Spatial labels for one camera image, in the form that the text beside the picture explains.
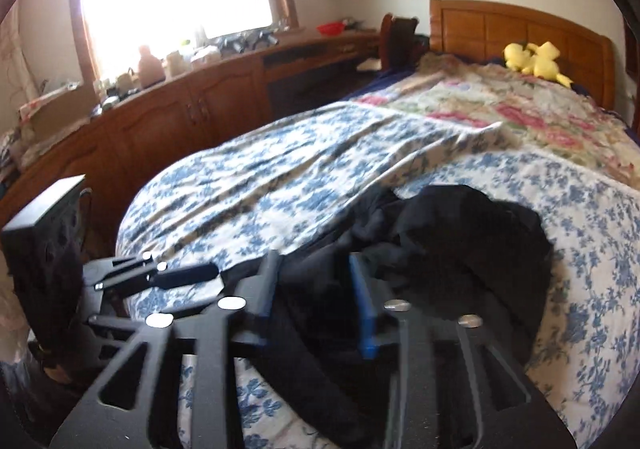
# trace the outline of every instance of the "metal screw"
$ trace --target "metal screw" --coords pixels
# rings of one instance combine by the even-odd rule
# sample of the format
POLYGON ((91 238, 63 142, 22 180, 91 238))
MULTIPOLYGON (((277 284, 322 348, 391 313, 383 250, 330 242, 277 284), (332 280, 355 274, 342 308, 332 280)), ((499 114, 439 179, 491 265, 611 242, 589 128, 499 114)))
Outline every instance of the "metal screw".
POLYGON ((147 326, 152 328, 167 328, 174 322, 174 316, 171 314, 151 314, 145 322, 147 326))
POLYGON ((408 312, 411 310, 411 303, 403 299, 390 299, 385 303, 385 310, 392 312, 408 312))
POLYGON ((218 306, 223 310, 239 310, 244 308, 246 301, 241 297, 223 297, 218 301, 218 306))
POLYGON ((458 319, 458 324, 465 328, 478 328, 482 326, 482 318, 477 315, 463 315, 458 319))

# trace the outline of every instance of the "yellow plush toy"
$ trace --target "yellow plush toy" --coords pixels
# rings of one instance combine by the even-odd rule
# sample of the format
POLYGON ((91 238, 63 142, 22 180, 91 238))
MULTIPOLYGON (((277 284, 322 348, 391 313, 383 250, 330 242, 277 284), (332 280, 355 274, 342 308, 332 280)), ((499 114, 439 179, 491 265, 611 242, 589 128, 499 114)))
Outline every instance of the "yellow plush toy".
POLYGON ((554 80, 571 89, 573 81, 560 73, 556 63, 559 57, 560 50, 548 41, 542 46, 529 43, 523 48, 519 44, 510 44, 504 49, 504 60, 508 69, 545 80, 554 80))

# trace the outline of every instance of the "blue floral pattern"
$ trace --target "blue floral pattern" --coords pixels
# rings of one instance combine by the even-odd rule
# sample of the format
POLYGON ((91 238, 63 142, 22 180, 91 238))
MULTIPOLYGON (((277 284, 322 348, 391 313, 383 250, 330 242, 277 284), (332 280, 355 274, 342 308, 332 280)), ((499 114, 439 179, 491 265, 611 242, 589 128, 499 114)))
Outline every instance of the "blue floral pattern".
MULTIPOLYGON (((586 448, 640 369, 640 193, 523 146, 502 124, 473 129, 337 103, 270 124, 159 174, 131 204, 118 254, 220 269, 278 245, 291 252, 332 226, 374 183, 402 197, 468 184, 540 213, 553 279, 528 375, 586 448)), ((135 318, 217 294, 220 281, 145 291, 135 318)), ((184 362, 180 433, 189 444, 196 357, 184 362)), ((332 448, 247 361, 236 360, 247 447, 332 448)))

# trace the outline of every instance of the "bed sheet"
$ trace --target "bed sheet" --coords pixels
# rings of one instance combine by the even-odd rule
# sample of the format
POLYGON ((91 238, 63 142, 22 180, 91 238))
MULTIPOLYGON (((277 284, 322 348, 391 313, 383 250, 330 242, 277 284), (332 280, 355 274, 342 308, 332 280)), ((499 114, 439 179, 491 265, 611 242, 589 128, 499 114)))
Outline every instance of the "bed sheet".
POLYGON ((508 124, 524 142, 640 189, 640 148, 593 99, 498 66, 427 53, 415 75, 354 101, 475 127, 508 124))
MULTIPOLYGON (((171 267, 220 269, 311 240, 371 184, 399 196, 426 184, 468 184, 540 213, 555 247, 545 316, 527 373, 587 447, 619 408, 640 364, 640 193, 524 145, 498 123, 483 129, 362 104, 337 103, 190 156, 136 196, 118 255, 153 251, 171 267)), ((134 318, 220 291, 206 283, 133 297, 134 318)), ((185 360, 180 436, 190 441, 185 360)), ((245 444, 330 448, 244 360, 236 360, 245 444)))

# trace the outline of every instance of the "headboard panel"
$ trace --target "headboard panel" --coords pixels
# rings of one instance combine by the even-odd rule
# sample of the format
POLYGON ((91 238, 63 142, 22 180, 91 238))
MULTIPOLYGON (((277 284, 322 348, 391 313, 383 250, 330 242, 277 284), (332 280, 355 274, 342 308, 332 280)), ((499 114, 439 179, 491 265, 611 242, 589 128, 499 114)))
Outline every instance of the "headboard panel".
POLYGON ((487 61, 509 43, 551 41, 560 71, 583 85, 599 106, 613 109, 616 73, 610 39, 576 23, 512 4, 431 0, 431 49, 487 61))

